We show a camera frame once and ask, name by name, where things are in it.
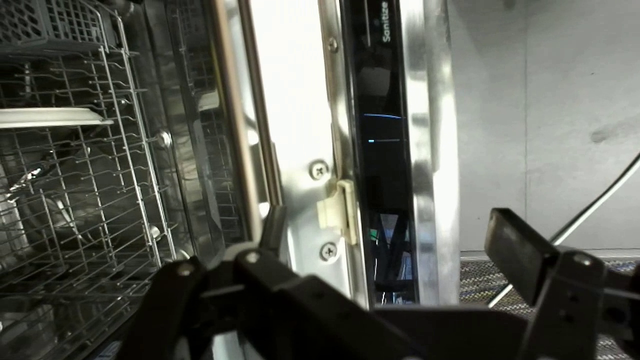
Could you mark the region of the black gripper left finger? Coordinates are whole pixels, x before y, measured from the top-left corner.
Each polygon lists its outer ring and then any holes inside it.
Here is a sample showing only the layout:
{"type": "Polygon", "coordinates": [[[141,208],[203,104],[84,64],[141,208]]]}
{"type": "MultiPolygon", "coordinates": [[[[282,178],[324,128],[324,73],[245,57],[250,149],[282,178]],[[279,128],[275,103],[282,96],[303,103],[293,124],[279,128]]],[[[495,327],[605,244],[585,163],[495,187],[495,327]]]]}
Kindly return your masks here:
{"type": "Polygon", "coordinates": [[[399,331],[317,276],[298,276],[261,251],[240,253],[241,336],[265,360],[424,360],[399,331]]]}

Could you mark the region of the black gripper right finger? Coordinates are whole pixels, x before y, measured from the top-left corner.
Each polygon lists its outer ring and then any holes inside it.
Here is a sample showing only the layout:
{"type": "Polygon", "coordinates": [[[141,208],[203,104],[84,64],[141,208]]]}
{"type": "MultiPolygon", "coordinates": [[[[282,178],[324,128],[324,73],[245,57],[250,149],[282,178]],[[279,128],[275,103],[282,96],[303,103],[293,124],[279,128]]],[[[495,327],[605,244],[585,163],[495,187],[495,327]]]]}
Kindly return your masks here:
{"type": "Polygon", "coordinates": [[[509,208],[490,212],[483,251],[517,296],[534,307],[558,251],[509,208]]]}

